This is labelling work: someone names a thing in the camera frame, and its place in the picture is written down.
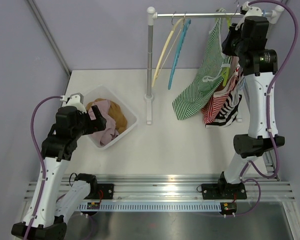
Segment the pink tank top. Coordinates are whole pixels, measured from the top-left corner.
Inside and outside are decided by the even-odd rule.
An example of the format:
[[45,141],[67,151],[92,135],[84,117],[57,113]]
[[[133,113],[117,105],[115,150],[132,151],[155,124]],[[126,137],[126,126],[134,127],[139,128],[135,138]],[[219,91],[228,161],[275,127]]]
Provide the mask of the pink tank top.
[[119,135],[119,132],[116,129],[116,120],[114,119],[114,115],[110,115],[110,110],[114,110],[114,102],[103,98],[98,98],[93,102],[89,102],[86,109],[91,120],[97,119],[92,109],[94,106],[98,107],[101,116],[106,120],[106,123],[104,130],[97,131],[91,136],[100,146],[103,147]]

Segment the brown tank top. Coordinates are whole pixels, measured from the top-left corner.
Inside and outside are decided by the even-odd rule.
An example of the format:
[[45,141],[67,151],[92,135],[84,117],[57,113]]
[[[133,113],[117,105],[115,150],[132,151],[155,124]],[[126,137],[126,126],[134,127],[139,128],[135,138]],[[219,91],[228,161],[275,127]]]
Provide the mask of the brown tank top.
[[127,129],[128,121],[117,103],[108,99],[97,98],[86,105],[89,114],[93,105],[98,106],[100,113],[106,119],[106,130],[111,130],[112,134],[120,135]]

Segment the green striped tank top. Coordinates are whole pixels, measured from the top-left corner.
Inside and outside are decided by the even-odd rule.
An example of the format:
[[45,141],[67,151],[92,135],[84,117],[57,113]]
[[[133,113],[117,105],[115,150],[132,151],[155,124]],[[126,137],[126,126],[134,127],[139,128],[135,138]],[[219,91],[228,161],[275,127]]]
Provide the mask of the green striped tank top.
[[172,102],[172,108],[179,121],[201,111],[225,78],[232,58],[222,53],[221,30],[223,18],[217,18],[208,33],[202,63],[192,83]]

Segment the green hanger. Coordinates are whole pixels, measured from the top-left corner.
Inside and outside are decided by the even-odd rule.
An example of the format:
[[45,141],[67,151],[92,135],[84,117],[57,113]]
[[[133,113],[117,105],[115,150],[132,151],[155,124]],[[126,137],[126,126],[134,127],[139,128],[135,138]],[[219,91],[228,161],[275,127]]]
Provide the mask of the green hanger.
[[[221,29],[222,29],[222,26],[224,25],[223,24],[223,20],[226,20],[226,29],[227,29],[227,32],[229,32],[229,27],[231,26],[232,24],[232,18],[233,16],[237,13],[238,11],[238,5],[237,5],[237,8],[235,10],[235,13],[231,14],[231,15],[228,15],[228,16],[225,16],[225,17],[218,17],[215,21],[217,22],[218,19],[220,19],[220,24],[219,24],[219,45],[221,45]],[[221,54],[222,55],[222,65],[221,65],[221,71],[220,71],[220,76],[221,76],[221,79],[222,81],[220,82],[220,88],[223,89],[226,87],[226,85],[228,84],[228,81],[229,81],[229,75],[231,73],[231,68],[232,68],[232,62],[234,60],[234,57],[232,56],[229,56],[229,55],[225,55],[225,54]]]

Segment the cream hanger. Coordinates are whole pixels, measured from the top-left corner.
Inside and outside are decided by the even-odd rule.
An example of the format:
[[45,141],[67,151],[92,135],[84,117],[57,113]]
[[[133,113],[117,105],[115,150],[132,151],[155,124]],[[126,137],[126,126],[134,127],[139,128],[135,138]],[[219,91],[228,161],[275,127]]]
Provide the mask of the cream hanger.
[[168,34],[168,37],[166,38],[166,41],[163,45],[160,57],[158,59],[154,75],[152,78],[151,86],[154,87],[155,83],[159,77],[159,74],[161,73],[173,47],[176,44],[176,41],[179,39],[179,36],[183,30],[184,27],[184,20],[179,19],[176,23],[172,24],[172,28],[170,33]]

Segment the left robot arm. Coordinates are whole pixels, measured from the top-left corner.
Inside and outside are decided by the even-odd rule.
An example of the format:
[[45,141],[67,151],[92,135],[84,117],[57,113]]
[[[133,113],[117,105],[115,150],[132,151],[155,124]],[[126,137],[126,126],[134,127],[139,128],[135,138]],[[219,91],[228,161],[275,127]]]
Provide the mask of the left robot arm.
[[59,188],[72,154],[81,136],[103,131],[106,119],[97,106],[82,112],[75,106],[61,107],[39,156],[43,161],[42,177],[38,179],[28,212],[21,222],[12,226],[11,234],[23,240],[62,240],[67,223],[80,203],[93,199],[99,191],[95,175],[80,173],[71,189],[61,199]]

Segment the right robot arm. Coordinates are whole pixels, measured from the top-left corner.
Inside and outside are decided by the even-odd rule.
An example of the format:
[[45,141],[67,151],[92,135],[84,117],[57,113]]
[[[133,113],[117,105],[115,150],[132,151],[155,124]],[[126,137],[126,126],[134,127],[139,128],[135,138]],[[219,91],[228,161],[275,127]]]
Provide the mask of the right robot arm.
[[214,199],[247,198],[243,175],[265,152],[285,144],[275,121],[273,79],[278,71],[277,53],[266,49],[269,21],[263,16],[247,16],[229,27],[222,43],[225,55],[238,57],[249,95],[250,122],[247,134],[233,138],[235,154],[229,167],[213,187]]

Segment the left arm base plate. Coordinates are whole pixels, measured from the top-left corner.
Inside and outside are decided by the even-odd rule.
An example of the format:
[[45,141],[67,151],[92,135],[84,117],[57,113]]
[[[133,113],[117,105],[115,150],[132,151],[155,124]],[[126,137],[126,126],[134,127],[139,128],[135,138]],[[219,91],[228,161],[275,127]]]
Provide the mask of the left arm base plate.
[[114,196],[114,187],[113,183],[98,183],[97,186],[94,186],[85,200],[112,200]]

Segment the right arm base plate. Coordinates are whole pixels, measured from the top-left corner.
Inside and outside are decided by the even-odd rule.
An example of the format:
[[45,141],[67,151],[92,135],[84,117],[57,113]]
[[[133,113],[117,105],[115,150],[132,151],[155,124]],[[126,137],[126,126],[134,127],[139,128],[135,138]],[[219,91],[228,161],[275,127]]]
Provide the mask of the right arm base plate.
[[203,183],[200,185],[204,200],[246,200],[247,193],[243,183],[218,185]]

